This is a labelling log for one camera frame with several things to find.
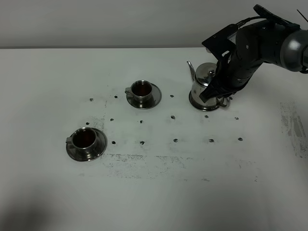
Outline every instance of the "white table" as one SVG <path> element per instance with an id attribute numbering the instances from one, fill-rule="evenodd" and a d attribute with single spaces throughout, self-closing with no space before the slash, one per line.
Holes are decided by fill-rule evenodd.
<path id="1" fill-rule="evenodd" d="M 38 230 L 308 230 L 308 76 L 263 64 L 229 109 L 201 112 L 187 60 L 216 62 L 204 48 L 0 50 L 2 217 L 37 204 L 51 219 Z M 153 109 L 126 100 L 140 79 L 162 91 Z M 65 140 L 86 122 L 108 146 L 76 162 Z"/>

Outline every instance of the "stainless steel cup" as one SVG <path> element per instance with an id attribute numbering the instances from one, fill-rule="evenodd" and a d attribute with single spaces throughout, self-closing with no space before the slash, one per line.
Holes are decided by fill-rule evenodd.
<path id="1" fill-rule="evenodd" d="M 152 84 L 145 80 L 134 82 L 130 88 L 125 89 L 127 95 L 131 95 L 138 103 L 144 103 L 152 97 Z"/>
<path id="2" fill-rule="evenodd" d="M 98 138 L 93 129 L 80 128 L 66 139 L 66 143 L 73 145 L 81 154 L 89 154 L 95 149 Z"/>

